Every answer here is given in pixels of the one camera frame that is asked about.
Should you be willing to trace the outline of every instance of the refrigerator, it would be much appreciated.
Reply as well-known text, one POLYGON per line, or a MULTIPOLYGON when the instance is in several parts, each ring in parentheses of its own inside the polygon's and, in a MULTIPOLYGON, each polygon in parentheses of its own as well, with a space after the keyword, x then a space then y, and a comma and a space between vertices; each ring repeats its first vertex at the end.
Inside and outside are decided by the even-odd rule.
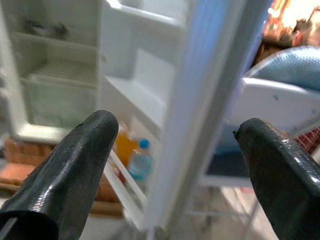
POLYGON ((10 135, 56 144, 104 109, 151 142, 150 191, 104 173, 134 227, 170 235, 206 175, 270 0, 1 0, 10 135))

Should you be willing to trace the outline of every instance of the orange juice bottle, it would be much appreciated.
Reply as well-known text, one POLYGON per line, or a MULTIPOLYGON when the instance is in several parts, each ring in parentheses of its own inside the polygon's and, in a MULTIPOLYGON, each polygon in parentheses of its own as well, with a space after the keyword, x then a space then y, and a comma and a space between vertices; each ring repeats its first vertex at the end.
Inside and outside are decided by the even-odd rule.
POLYGON ((133 150, 138 146, 137 140, 129 138, 128 127, 120 123, 118 135, 115 139, 115 153, 126 168, 128 167, 133 150))

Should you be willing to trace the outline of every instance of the black rubber claw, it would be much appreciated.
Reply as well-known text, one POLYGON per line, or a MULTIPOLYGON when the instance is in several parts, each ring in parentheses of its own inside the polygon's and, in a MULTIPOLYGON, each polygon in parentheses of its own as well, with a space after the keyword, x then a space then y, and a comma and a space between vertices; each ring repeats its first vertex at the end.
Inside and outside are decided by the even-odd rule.
POLYGON ((118 121, 100 110, 74 128, 0 209, 6 240, 77 240, 94 202, 118 121))
POLYGON ((234 134, 280 240, 320 240, 320 167, 294 140, 252 118, 234 134))

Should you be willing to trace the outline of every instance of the orange liquid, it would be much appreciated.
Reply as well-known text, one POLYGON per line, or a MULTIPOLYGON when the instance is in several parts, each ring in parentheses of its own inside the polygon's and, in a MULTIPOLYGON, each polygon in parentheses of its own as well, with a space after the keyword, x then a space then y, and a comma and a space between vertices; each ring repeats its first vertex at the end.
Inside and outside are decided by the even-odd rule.
POLYGON ((139 147, 138 142, 128 139, 127 132, 119 132, 118 136, 115 139, 115 145, 116 155, 123 163, 123 165, 127 168, 133 150, 139 147))

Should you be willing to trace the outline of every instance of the blue bottle cap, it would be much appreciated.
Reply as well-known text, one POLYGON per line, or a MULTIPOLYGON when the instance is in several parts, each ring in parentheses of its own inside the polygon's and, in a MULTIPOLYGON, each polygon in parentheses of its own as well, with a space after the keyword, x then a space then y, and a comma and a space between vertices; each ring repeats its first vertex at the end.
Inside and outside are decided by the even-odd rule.
POLYGON ((139 146, 141 149, 148 149, 150 147, 150 142, 147 139, 142 138, 140 140, 139 146))

